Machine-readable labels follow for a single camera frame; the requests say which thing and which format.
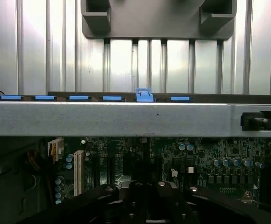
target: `blue latch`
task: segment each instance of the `blue latch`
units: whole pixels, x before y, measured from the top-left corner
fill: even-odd
[[[69,96],[69,100],[88,100],[88,96]]]
[[[122,100],[121,96],[103,96],[102,100]]]
[[[54,100],[55,96],[35,96],[35,100]]]
[[[19,95],[1,95],[1,99],[9,99],[9,100],[20,100],[21,96]]]
[[[151,88],[137,88],[135,92],[137,102],[154,102]]]
[[[190,101],[189,97],[171,97],[171,101]]]

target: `metal frame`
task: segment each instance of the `metal frame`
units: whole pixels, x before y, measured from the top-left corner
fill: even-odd
[[[242,131],[271,105],[0,101],[0,136],[271,137]]]

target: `white connector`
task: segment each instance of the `white connector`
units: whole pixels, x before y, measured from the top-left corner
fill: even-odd
[[[193,167],[188,167],[188,173],[189,174],[193,174],[194,173]]]
[[[53,162],[58,162],[64,155],[63,139],[54,139],[47,143],[47,157],[52,156]]]
[[[177,177],[178,171],[171,169],[171,172],[172,172],[172,177]]]
[[[85,152],[78,150],[74,153],[74,196],[85,191]]]

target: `black plastic bracket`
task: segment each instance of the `black plastic bracket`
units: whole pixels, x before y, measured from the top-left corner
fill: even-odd
[[[105,35],[111,31],[111,5],[109,0],[82,0],[81,13],[92,33]]]
[[[205,0],[199,8],[199,31],[213,35],[236,16],[237,0]]]
[[[237,0],[81,0],[82,32],[102,39],[226,40]]]

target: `green circuit board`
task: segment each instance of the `green circuit board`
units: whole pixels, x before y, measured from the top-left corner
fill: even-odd
[[[146,143],[151,163],[156,159],[161,163],[162,180],[174,181],[180,190],[186,184],[198,184],[235,198],[241,198],[246,191],[258,197],[260,169],[255,164],[261,164],[264,157],[271,154],[268,141],[261,138],[149,138],[147,141],[147,138],[66,137],[63,140],[64,155],[55,171],[56,176],[64,177],[64,198],[72,198],[74,190],[73,166],[66,162],[66,157],[77,150],[85,152],[85,190],[95,187],[94,158],[99,161],[100,184],[108,183],[110,159],[115,185],[120,188],[123,182],[131,180],[132,164],[143,158],[143,144]],[[238,161],[238,166],[232,165],[232,159]],[[194,174],[187,175],[189,167],[194,168]],[[179,170],[177,178],[172,179],[172,168]]]

